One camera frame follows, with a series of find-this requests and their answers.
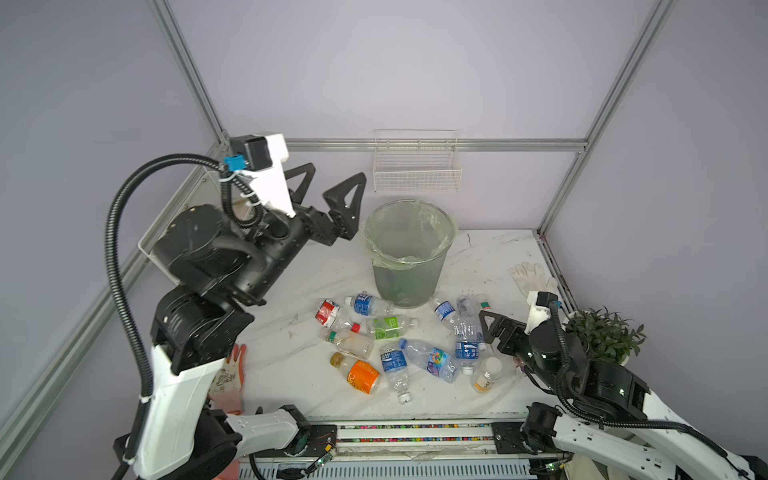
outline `wire basket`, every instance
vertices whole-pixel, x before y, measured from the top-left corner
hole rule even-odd
[[[457,193],[462,182],[456,130],[377,130],[373,190],[382,194]]]

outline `white bottle cap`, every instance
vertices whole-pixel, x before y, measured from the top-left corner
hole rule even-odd
[[[502,371],[502,361],[492,356],[489,359],[485,359],[485,371],[491,375],[496,375]]]

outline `blue connector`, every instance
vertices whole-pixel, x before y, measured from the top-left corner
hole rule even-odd
[[[225,157],[224,163],[230,168],[230,171],[245,170],[246,163],[243,155],[234,155]]]

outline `green leaves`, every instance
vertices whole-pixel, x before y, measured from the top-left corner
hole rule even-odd
[[[579,338],[589,358],[621,363],[630,352],[639,354],[639,345],[646,339],[645,325],[631,329],[629,322],[632,321],[622,319],[618,313],[603,306],[599,310],[577,311],[565,330]]]

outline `water bottle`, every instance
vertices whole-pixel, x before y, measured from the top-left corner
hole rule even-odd
[[[360,331],[360,324],[353,322],[349,314],[330,299],[322,300],[320,308],[315,313],[315,319],[323,326],[352,330],[355,333]]]
[[[368,359],[373,350],[373,340],[360,333],[346,329],[323,329],[320,338],[336,345],[340,352]]]
[[[486,393],[502,377],[502,361],[489,356],[480,363],[480,368],[472,376],[472,386],[481,393]]]
[[[456,380],[461,364],[448,353],[421,340],[401,339],[398,346],[412,365],[418,366],[448,383],[453,383]]]
[[[482,325],[480,325],[480,316],[472,299],[466,295],[460,296],[456,300],[456,308],[459,316],[457,334],[463,333],[467,337],[476,338],[474,341],[477,343],[484,343],[485,338],[482,333]]]
[[[331,357],[331,365],[339,369],[341,376],[346,378],[346,382],[355,390],[372,395],[379,386],[379,371],[368,362],[334,353]]]
[[[382,367],[386,381],[395,393],[401,404],[411,401],[411,394],[408,392],[408,363],[406,356],[398,346],[397,342],[390,342],[382,345]]]
[[[344,303],[351,306],[360,315],[365,316],[392,316],[395,312],[394,303],[369,295],[366,292],[350,295],[344,299]]]
[[[462,364],[462,373],[475,371],[483,340],[480,320],[475,316],[475,304],[467,296],[456,300],[459,322],[456,326],[456,359]]]
[[[419,321],[409,316],[391,316],[366,320],[366,332],[373,339],[394,339],[419,326]]]
[[[456,333],[456,326],[458,323],[458,313],[454,310],[453,305],[442,295],[435,294],[429,299],[429,304],[432,305],[432,309],[435,310],[435,316],[440,320],[442,325]]]

